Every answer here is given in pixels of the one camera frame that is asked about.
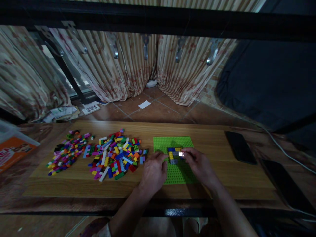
tiled floor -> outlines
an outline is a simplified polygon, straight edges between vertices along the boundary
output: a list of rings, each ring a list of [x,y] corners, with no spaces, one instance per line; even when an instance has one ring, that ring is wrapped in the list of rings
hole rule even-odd
[[[138,105],[146,100],[151,105],[140,109]],[[198,101],[193,102],[189,107],[177,105],[158,87],[145,88],[139,96],[129,98],[126,101],[117,101],[106,106],[99,106],[100,110],[86,116],[81,114],[78,119],[72,120],[72,122],[77,120],[134,121],[229,125],[256,129],[256,126],[249,122]]]
[[[138,105],[146,100],[151,105],[140,109]],[[126,101],[117,101],[108,103],[106,106],[99,106],[100,110],[87,116],[81,113],[78,119],[71,122],[77,120],[134,121],[229,125],[256,129],[256,126],[251,123],[198,101],[195,101],[189,107],[177,105],[157,87],[146,88],[139,96],[129,98]],[[0,222],[2,223],[0,233],[1,236],[65,236],[82,218],[78,216],[0,215]],[[84,219],[69,236],[78,236],[80,231],[95,218],[97,217]]]

pile of lego bricks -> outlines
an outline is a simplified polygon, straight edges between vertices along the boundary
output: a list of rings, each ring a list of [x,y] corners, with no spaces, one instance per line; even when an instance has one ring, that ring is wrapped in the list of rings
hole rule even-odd
[[[48,173],[49,176],[54,176],[71,167],[76,162],[78,156],[85,151],[90,134],[86,133],[83,136],[79,134],[79,130],[69,131],[69,134],[66,135],[68,139],[57,145],[54,150],[53,160],[46,165],[51,169]]]
[[[107,137],[99,139],[98,145],[88,145],[83,158],[95,156],[90,166],[90,172],[95,180],[102,182],[106,175],[118,180],[125,176],[128,170],[132,173],[138,163],[145,162],[148,150],[140,150],[141,140],[130,139],[123,135],[124,129]]]
[[[168,155],[171,165],[178,164],[178,159],[184,160],[183,153],[181,152],[181,147],[168,148]]]

green lego baseplate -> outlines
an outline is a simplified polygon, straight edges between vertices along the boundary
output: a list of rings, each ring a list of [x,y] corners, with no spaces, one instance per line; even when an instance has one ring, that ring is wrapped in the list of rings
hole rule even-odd
[[[185,148],[193,147],[190,137],[154,137],[154,152],[159,151],[168,154],[167,148]],[[190,166],[181,160],[180,157],[174,157],[178,160],[178,164],[170,164],[169,158],[165,160],[168,162],[167,180],[164,185],[168,184],[193,184],[199,183],[196,179]]]

striped curtain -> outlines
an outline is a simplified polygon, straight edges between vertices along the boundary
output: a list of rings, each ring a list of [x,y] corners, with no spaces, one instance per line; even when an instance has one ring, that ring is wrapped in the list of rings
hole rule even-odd
[[[258,12],[264,2],[265,0],[164,0],[161,1],[160,5],[164,7]],[[206,60],[211,53],[211,38],[188,37],[182,47],[181,60],[176,63],[178,37],[160,35],[157,62],[159,88],[175,103],[191,105],[229,53],[229,49],[232,48],[231,45],[235,41],[235,39],[223,39],[218,45],[219,52],[215,61],[208,66]]]
[[[184,7],[227,11],[260,10],[266,0],[109,0],[106,3],[137,4],[164,7]],[[86,76],[93,90],[104,101],[126,100],[139,95],[149,79],[157,79],[158,86],[174,102],[189,106],[199,96],[217,67],[229,53],[235,39],[223,39],[211,66],[206,65],[210,55],[211,38],[188,37],[179,63],[175,62],[177,36],[151,35],[148,60],[144,60],[140,34],[114,33],[118,59],[111,52],[111,41],[105,32],[81,31],[79,37],[87,47],[80,54],[74,47],[68,30],[51,29],[74,66]]]
[[[70,106],[67,90],[25,27],[0,26],[0,107],[33,122]]]

hand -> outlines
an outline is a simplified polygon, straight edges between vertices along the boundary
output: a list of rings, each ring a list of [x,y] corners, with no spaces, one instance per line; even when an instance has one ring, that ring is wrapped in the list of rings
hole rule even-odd
[[[149,199],[158,192],[167,179],[167,162],[164,161],[168,155],[160,152],[152,154],[144,164],[144,171],[138,188]]]
[[[209,159],[198,150],[188,147],[181,150],[196,178],[209,189],[216,188],[221,182],[216,176]]]

